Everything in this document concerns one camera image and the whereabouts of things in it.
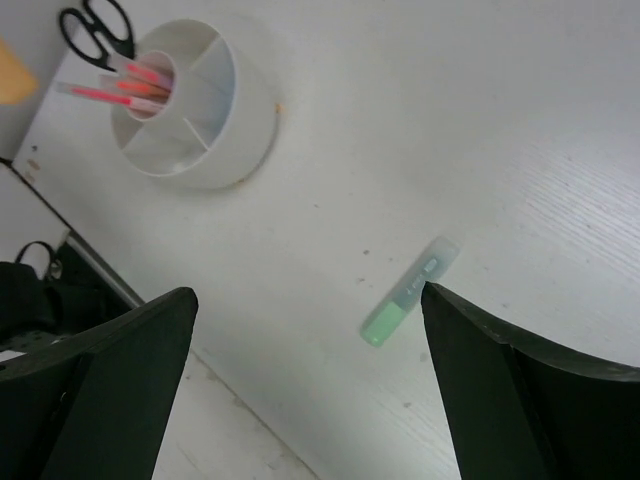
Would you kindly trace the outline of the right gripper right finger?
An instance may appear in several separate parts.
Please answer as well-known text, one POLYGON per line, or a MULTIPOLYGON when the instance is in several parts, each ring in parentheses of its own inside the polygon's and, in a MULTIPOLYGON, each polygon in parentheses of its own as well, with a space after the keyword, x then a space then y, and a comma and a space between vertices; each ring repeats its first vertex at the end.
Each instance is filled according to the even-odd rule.
POLYGON ((639 370, 510 324, 445 287, 421 297, 464 479, 636 479, 639 370))

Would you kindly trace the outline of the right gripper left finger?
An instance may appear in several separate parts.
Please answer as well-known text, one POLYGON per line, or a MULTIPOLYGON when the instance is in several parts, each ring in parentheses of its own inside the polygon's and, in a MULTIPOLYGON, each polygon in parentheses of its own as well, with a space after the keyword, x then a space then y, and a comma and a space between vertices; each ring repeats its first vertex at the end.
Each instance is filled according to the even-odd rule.
POLYGON ((151 478, 197 311, 176 288, 2 363, 2 478, 151 478))

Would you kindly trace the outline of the green highlighter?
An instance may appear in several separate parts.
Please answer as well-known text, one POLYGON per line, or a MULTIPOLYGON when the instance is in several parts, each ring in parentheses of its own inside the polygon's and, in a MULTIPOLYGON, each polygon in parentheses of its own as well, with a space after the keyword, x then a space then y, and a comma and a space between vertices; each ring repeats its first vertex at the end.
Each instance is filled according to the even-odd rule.
POLYGON ((458 254, 456 243, 443 236, 435 238, 369 314, 361 338, 370 346, 382 346, 417 305, 425 284, 437 282, 458 254))

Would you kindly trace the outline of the thin red pen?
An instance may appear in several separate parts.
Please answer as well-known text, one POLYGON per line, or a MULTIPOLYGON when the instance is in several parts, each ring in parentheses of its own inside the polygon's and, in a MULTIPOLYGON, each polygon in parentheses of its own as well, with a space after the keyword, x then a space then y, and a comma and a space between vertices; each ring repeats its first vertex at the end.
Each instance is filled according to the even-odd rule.
POLYGON ((143 112, 145 114, 159 113, 169 100, 169 98, 166 101, 140 98, 127 94, 116 93, 102 87, 90 87, 68 82, 57 82, 55 84, 55 88, 60 93, 65 93, 92 101, 121 105, 131 110, 143 112))

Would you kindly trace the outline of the orange yellow highlighter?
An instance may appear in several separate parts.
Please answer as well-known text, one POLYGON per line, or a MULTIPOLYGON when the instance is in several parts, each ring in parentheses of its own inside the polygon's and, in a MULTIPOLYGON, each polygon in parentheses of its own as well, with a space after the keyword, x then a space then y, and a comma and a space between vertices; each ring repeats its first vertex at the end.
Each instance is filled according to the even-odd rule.
POLYGON ((0 104, 15 105, 38 89, 36 76, 4 40, 0 41, 0 104))

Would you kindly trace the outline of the purple red marker pen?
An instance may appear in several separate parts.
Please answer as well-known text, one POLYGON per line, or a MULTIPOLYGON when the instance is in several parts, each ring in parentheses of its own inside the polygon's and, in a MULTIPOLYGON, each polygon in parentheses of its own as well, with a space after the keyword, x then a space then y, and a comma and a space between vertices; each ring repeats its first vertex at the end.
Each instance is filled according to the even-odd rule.
POLYGON ((127 57, 113 54, 108 64, 121 75, 127 75, 137 80, 145 81, 165 90, 171 90, 173 87, 173 77, 168 73, 146 66, 141 62, 131 60, 127 57))

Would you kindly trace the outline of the black handled scissors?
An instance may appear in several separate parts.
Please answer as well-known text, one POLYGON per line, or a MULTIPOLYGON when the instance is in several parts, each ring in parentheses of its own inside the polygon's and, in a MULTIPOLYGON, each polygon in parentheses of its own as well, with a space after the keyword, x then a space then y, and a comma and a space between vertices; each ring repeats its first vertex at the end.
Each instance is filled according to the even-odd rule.
POLYGON ((136 43, 132 23, 127 12, 118 1, 108 0, 109 4, 119 15, 124 24, 125 34, 118 37, 110 29, 103 17, 94 8, 94 1, 83 0, 78 7, 65 7, 57 14, 59 31, 67 46, 82 60, 88 64, 105 71, 114 72, 110 66, 113 54, 118 54, 129 60, 136 58, 136 43), (74 42, 72 34, 67 28, 67 20, 75 19, 82 31, 93 41, 96 55, 89 55, 80 49, 74 42))

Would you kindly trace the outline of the orange red marker pen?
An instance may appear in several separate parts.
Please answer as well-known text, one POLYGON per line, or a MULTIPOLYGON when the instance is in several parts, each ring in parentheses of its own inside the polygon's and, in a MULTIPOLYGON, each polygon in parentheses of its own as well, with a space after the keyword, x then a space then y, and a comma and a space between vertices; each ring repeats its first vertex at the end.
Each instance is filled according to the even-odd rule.
POLYGON ((99 83, 104 89, 140 98, 166 101, 170 96, 169 90, 130 77, 102 75, 99 83))

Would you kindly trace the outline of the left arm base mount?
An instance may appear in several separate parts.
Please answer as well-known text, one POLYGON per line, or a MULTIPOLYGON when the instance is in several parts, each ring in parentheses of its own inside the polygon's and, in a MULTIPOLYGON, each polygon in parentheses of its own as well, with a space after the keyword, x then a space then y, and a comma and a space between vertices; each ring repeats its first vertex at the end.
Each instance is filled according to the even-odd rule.
POLYGON ((24 245, 1 262, 1 361, 34 353, 101 325, 143 300, 74 240, 24 245))

